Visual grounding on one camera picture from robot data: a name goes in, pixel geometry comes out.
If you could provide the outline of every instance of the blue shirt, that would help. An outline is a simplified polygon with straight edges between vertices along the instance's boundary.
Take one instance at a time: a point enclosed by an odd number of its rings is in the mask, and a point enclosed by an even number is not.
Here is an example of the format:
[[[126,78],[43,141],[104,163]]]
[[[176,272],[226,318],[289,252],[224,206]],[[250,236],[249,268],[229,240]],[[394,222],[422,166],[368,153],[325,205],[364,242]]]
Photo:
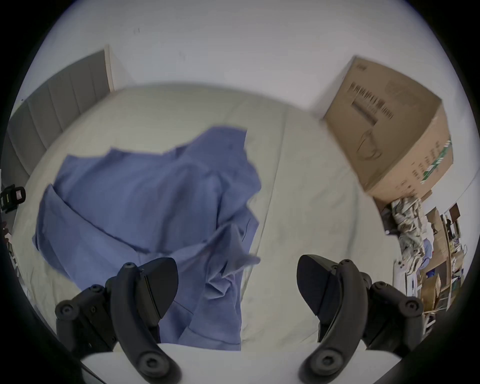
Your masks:
[[[246,132],[213,127],[161,155],[116,149],[67,156],[40,203],[34,245],[79,289],[103,285],[126,262],[172,257],[179,288],[160,321],[163,343],[240,349],[242,270],[260,190]]]

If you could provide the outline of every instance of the screw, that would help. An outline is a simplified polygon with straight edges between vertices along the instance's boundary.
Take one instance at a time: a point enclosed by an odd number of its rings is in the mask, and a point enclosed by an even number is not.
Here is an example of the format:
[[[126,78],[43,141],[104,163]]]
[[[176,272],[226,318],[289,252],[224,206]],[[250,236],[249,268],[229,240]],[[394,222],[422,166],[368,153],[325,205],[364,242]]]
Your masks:
[[[332,365],[334,362],[335,360],[332,356],[325,356],[324,359],[322,360],[322,363],[325,364],[327,367]]]
[[[158,366],[158,361],[156,359],[148,359],[146,361],[146,365],[148,368],[156,368]]]
[[[147,352],[140,357],[138,370],[150,377],[162,377],[170,370],[170,363],[157,353]]]
[[[407,301],[406,306],[413,311],[416,311],[419,308],[419,304],[414,300]]]
[[[60,310],[60,312],[63,315],[68,315],[68,314],[72,313],[72,311],[73,311],[73,307],[70,304],[65,304]]]
[[[98,285],[98,284],[93,284],[91,287],[90,287],[90,290],[94,293],[98,293],[98,292],[101,292],[102,290],[102,286]]]
[[[312,370],[318,375],[330,375],[343,366],[343,357],[336,350],[325,349],[314,356],[310,364]]]

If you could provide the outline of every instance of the pile of clothes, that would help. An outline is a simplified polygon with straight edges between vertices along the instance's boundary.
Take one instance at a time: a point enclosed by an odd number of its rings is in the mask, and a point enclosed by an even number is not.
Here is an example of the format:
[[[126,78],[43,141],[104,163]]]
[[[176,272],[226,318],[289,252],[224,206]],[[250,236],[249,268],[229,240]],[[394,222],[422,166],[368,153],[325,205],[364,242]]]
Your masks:
[[[392,217],[397,225],[406,275],[425,268],[433,255],[433,229],[425,216],[421,200],[406,197],[392,202]]]

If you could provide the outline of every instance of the gray upholstered headboard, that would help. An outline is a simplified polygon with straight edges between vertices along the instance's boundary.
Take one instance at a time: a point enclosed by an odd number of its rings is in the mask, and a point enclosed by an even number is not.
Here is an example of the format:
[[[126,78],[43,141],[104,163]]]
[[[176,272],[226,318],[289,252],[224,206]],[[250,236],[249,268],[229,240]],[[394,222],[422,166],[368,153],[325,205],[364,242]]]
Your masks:
[[[25,186],[55,139],[109,92],[103,50],[69,65],[36,89],[8,122],[0,160],[2,190],[11,184]],[[15,213],[2,214],[10,230]]]

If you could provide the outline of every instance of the white bed sheet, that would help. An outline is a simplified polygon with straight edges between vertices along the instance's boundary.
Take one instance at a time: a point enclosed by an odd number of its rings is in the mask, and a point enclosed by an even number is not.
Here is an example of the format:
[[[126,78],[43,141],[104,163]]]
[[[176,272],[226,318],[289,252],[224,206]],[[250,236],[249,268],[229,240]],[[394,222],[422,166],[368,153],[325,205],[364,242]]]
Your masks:
[[[373,201],[323,123],[242,92],[190,85],[131,88],[75,121],[25,186],[12,244],[25,284],[52,329],[55,305],[79,289],[44,261],[31,238],[43,191],[65,156],[97,156],[111,147],[161,153],[216,124],[247,129],[245,149],[262,182],[249,202],[260,223],[251,252],[262,261],[244,274],[243,349],[254,353],[316,341],[318,322],[296,285],[297,260],[304,253],[351,258],[374,281],[391,283],[398,242],[384,235]]]

